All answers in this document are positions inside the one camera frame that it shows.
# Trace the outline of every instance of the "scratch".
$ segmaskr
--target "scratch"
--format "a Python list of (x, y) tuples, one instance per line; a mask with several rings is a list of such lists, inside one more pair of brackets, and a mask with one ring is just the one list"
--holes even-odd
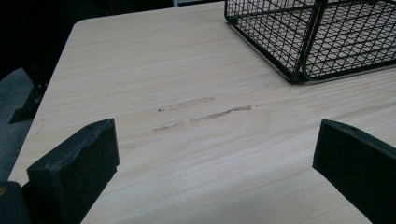
[(160, 108), (158, 111), (159, 112), (162, 112), (162, 111), (165, 111), (165, 110), (174, 111), (174, 110), (177, 110), (177, 109), (187, 108), (187, 107), (192, 106), (192, 105), (198, 105), (200, 103), (214, 101), (214, 100), (215, 100), (215, 98), (213, 98), (213, 97), (205, 97), (205, 98), (192, 100), (192, 101), (188, 101), (188, 102), (184, 102), (184, 103), (180, 103), (180, 104), (176, 104), (176, 105), (169, 105), (167, 107)]
[(216, 114), (204, 116), (204, 117), (201, 117), (199, 119), (190, 119), (189, 122), (194, 123), (194, 122), (198, 122), (198, 121), (203, 120), (203, 119), (204, 120), (216, 119), (218, 117), (230, 114), (231, 112), (244, 111), (244, 110), (250, 110), (250, 109), (251, 109), (251, 105), (242, 106), (242, 107), (235, 107), (233, 109), (229, 109), (229, 110), (224, 111), (224, 112), (219, 112), (219, 113), (216, 113)]
[(130, 143), (130, 144), (119, 146), (119, 150), (134, 149), (134, 148), (142, 147), (142, 146), (148, 145), (150, 143), (158, 142), (158, 141), (160, 141), (160, 139), (140, 140), (135, 143)]
[(43, 128), (44, 128), (44, 120), (45, 120), (45, 119), (42, 119), (42, 120), (41, 120), (41, 124), (40, 124), (40, 127), (39, 127), (38, 130), (37, 130), (37, 134), (41, 133), (41, 131), (43, 130)]
[(183, 126), (185, 124), (186, 124), (186, 122), (184, 122), (184, 121), (178, 121), (178, 122), (176, 122), (174, 124), (171, 124), (171, 125), (163, 125), (163, 126), (161, 126), (159, 128), (153, 129), (152, 131), (154, 131), (154, 132), (165, 131), (165, 130), (168, 130), (168, 129), (171, 129), (171, 128), (175, 128), (175, 127), (178, 127), (178, 126)]

